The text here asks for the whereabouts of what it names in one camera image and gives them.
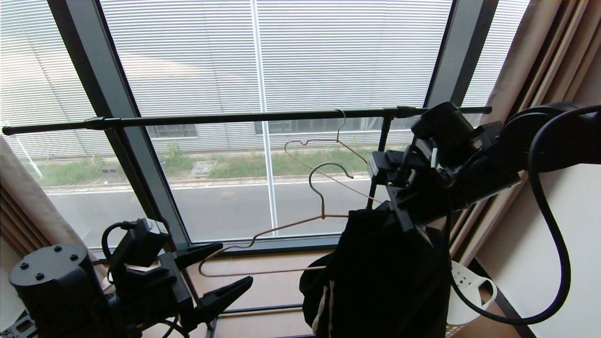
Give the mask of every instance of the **window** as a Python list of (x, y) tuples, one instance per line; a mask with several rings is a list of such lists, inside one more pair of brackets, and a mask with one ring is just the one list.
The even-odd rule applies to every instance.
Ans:
[(149, 126), (146, 127), (152, 138), (177, 138), (196, 137), (196, 126), (194, 124), (175, 124), (172, 126)]
[[(102, 8), (94, 8), (98, 2), (86, 2), (89, 6), (53, 11), (59, 17), (56, 22), (62, 35), (82, 42), (79, 46), (74, 39), (65, 39), (72, 57), (89, 62), (94, 70), (90, 75), (81, 68), (82, 63), (75, 63), (77, 73), (73, 71), (60, 35), (48, 30), (54, 23), (44, 0), (3, 0), (2, 71), (3, 76), (13, 72), (10, 76), (14, 79), (2, 79), (3, 119), (28, 124), (81, 121), (93, 116), (95, 110), (104, 114), (106, 108), (87, 101), (78, 75), (95, 77), (95, 81), (113, 76), (113, 82), (96, 81), (102, 93), (84, 87), (90, 91), (88, 97), (104, 97), (111, 91), (111, 99), (106, 101), (114, 117), (423, 106), (430, 103), (433, 88), (445, 89), (437, 99), (450, 100), (447, 92), (452, 93), (460, 82), (433, 78), (437, 64), (456, 61), (440, 51), (444, 39), (452, 35), (445, 30), (453, 32), (465, 19), (476, 21), (484, 13), (492, 24), (479, 50), (471, 50), (474, 44), (470, 36), (455, 34), (463, 39), (455, 46), (465, 45), (460, 52), (469, 53), (470, 60), (479, 58), (471, 70), (469, 88), (463, 90), (460, 99), (464, 106), (483, 105), (527, 1), (499, 1), (494, 18), (490, 11), (482, 10), (493, 2), (454, 2), (455, 6), (453, 0), (101, 0)], [(27, 6), (34, 10), (25, 10)], [(102, 20), (95, 21), (98, 13), (104, 14), (108, 27)], [(473, 29), (472, 34), (483, 33)], [(112, 41), (105, 46), (106, 37)], [(121, 64), (113, 65), (114, 60)], [(39, 72), (33, 74), (35, 67)], [(125, 84), (121, 75), (127, 79)], [(124, 98), (120, 106), (116, 97)], [(415, 120), (392, 122), (389, 147), (401, 148), (411, 140), (408, 129)], [(477, 123), (477, 117), (471, 120)], [(319, 200), (307, 184), (310, 169), (291, 159), (282, 148), (291, 140), (316, 135), (333, 138), (342, 122), (338, 118), (126, 128), (133, 152), (127, 156), (135, 157), (141, 179), (148, 183), (148, 189), (137, 183), (133, 188), (138, 195), (149, 194), (156, 202), (154, 207), (142, 200), (146, 214), (148, 208), (155, 208), (162, 215), (170, 215), (170, 227), (179, 231), (178, 245), (247, 239), (319, 211)], [(377, 147), (381, 126), (380, 118), (350, 118), (341, 128), (340, 138), (369, 156)], [(109, 144), (101, 132), (33, 137), (23, 135), (10, 141), (24, 161), (22, 147), (35, 161), (102, 158), (108, 176), (131, 170), (116, 166), (112, 150), (116, 145), (113, 141)], [(349, 184), (367, 192), (365, 164), (350, 152), (328, 143), (296, 146), (291, 152), (311, 165), (325, 161), (344, 164), (356, 177)], [(324, 171), (341, 174), (336, 167), (325, 167)], [(328, 212), (340, 214), (365, 205), (363, 196), (319, 181), (316, 178)], [(112, 184), (108, 178), (98, 182)], [(386, 199), (383, 191), (377, 196)], [(99, 198), (90, 205), (115, 201), (124, 203)], [(131, 208), (130, 213), (131, 217), (120, 214), (120, 218), (141, 216), (139, 208)], [(343, 225), (341, 220), (324, 220), (271, 237), (322, 238), (319, 236), (338, 233)]]
[[(96, 116), (46, 1), (2, 0), (0, 22), (3, 126)], [(99, 248), (110, 224), (143, 217), (105, 133), (2, 137), (87, 246)], [(109, 244), (118, 243), (119, 233), (111, 234)]]

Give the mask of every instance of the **brown curtain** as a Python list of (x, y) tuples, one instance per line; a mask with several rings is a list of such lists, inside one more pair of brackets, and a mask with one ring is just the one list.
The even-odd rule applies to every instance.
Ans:
[[(525, 108), (572, 101), (601, 43), (601, 1), (532, 0), (517, 29), (489, 98), (493, 113), (482, 123)], [(522, 182), (527, 174), (522, 173)], [(457, 216), (451, 254), (467, 265), (523, 184), (481, 201)]]
[(4, 137), (0, 137), (0, 168), (0, 235), (20, 257), (49, 245), (84, 244)]

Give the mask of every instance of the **white plastic basket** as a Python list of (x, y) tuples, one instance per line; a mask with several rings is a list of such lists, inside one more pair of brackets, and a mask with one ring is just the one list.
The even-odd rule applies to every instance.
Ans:
[[(481, 305), (481, 308), (486, 310), (496, 298), (496, 285), (493, 281), (474, 274), (470, 269), (457, 262), (452, 262), (451, 266), (453, 267), (453, 278), (455, 279), (459, 290), (461, 290), (462, 294), (473, 304), (482, 304), (479, 291), (480, 286), (485, 282), (489, 282), (492, 285), (492, 296), (490, 297), (490, 300)], [(447, 314), (447, 333), (445, 337), (451, 337), (453, 334), (456, 334), (462, 327), (478, 318), (478, 316), (479, 314), (465, 305), (459, 296), (457, 296), (455, 290), (451, 288), (451, 298), (449, 300), (449, 311)]]

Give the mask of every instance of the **black garment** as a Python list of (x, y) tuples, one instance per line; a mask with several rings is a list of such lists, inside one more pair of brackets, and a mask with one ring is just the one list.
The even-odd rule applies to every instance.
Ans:
[(305, 322), (316, 336), (444, 337), (448, 247), (440, 231), (427, 234), (434, 248), (423, 251), (403, 236), (388, 202), (350, 211), (336, 250), (310, 265), (326, 268), (300, 278)]

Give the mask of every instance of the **baseboard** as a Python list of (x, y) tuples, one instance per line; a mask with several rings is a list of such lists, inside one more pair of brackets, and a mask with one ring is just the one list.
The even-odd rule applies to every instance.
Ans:
[[(484, 270), (484, 268), (480, 265), (480, 263), (478, 263), (476, 259), (472, 260), (468, 268), (475, 274), (492, 280), (492, 278), (490, 278), (490, 275)], [(497, 287), (496, 291), (497, 294), (495, 302), (499, 306), (501, 311), (503, 311), (503, 313), (509, 318), (521, 318), (520, 315), (517, 313), (516, 309), (514, 309), (511, 303), (507, 300), (501, 289)], [(527, 325), (514, 325), (513, 327), (516, 329), (517, 333), (520, 335), (521, 338), (536, 338), (536, 335), (532, 332), (532, 330), (530, 330), (530, 327)]]

